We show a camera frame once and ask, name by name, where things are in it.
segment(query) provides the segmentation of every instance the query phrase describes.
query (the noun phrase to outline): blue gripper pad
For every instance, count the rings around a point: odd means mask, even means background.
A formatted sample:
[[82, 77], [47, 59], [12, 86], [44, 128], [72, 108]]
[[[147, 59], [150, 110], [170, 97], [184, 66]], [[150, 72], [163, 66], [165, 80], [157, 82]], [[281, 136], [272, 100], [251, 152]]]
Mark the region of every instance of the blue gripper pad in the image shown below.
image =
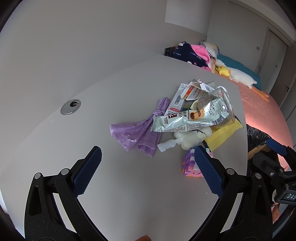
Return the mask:
[[195, 148], [194, 159], [200, 171], [202, 172], [211, 192], [217, 194], [218, 197], [221, 198], [224, 192], [223, 179], [200, 147]]
[[281, 156], [287, 155], [286, 147], [281, 145], [272, 138], [267, 139], [266, 145]]
[[86, 160], [84, 159], [82, 167], [73, 178], [73, 194], [75, 197], [85, 192], [102, 160], [102, 151], [99, 147], [94, 147], [89, 154], [90, 155], [87, 155]]

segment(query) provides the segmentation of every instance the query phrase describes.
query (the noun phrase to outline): yellow duck plush toy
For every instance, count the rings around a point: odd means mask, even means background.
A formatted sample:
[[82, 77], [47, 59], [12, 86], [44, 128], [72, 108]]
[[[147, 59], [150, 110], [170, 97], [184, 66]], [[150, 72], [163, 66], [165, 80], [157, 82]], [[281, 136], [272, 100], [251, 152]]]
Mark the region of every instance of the yellow duck plush toy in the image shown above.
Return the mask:
[[220, 66], [220, 67], [217, 67], [217, 71], [220, 75], [223, 75], [223, 76], [226, 76], [228, 77], [231, 73], [230, 70], [228, 70], [228, 68], [224, 67], [224, 66]]

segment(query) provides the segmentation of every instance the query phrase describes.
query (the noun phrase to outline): orange bedspread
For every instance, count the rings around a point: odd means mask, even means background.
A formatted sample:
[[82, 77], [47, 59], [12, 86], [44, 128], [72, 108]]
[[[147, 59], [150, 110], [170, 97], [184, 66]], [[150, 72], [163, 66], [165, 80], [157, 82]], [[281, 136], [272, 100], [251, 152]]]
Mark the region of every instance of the orange bedspread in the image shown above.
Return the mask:
[[[268, 98], [269, 103], [267, 103], [245, 85], [241, 83], [236, 83], [234, 81], [231, 82], [239, 87], [239, 91], [242, 97], [242, 103], [244, 106], [246, 123], [267, 133], [282, 145], [292, 147], [293, 142], [289, 128], [275, 100], [270, 96]], [[281, 166], [287, 169], [288, 164], [285, 159], [279, 156], [279, 160]]]

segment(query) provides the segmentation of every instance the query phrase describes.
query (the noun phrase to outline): table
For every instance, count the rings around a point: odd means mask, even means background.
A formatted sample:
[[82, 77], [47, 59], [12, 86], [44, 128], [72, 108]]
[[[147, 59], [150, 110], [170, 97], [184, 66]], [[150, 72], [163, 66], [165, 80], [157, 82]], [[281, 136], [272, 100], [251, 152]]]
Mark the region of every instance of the table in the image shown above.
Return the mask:
[[[109, 125], [140, 121], [149, 116], [162, 97], [172, 98], [181, 83], [214, 80], [229, 94], [234, 113], [243, 125], [214, 151], [222, 164], [245, 175], [247, 132], [238, 87], [211, 72], [164, 56], [124, 69], [85, 89], [75, 98], [80, 109], [64, 116], [56, 110], [16, 150], [0, 176], [1, 191], [16, 228], [23, 234], [28, 190], [35, 173], [56, 175], [84, 158], [94, 145], [102, 149], [102, 162], [84, 195], [85, 211], [110, 241], [132, 241], [149, 234], [153, 241], [189, 240], [213, 208], [217, 195], [203, 178], [185, 177], [180, 146], [153, 158], [136, 148], [126, 152], [111, 137]], [[164, 133], [161, 142], [172, 139]], [[237, 199], [225, 228], [236, 214]], [[60, 200], [57, 205], [72, 229]]]

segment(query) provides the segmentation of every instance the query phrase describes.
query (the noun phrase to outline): purple plastic bag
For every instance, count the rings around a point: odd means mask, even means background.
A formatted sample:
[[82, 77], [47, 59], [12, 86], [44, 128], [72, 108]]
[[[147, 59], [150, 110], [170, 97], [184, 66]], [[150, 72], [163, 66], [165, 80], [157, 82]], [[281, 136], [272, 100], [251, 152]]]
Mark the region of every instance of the purple plastic bag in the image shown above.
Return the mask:
[[139, 150], [153, 157], [162, 134], [161, 132], [150, 131], [153, 123], [153, 115], [164, 115], [169, 101], [170, 99], [167, 97], [160, 99], [157, 109], [149, 118], [143, 121], [111, 125], [111, 136], [115, 137], [126, 151], [130, 151], [137, 145]]

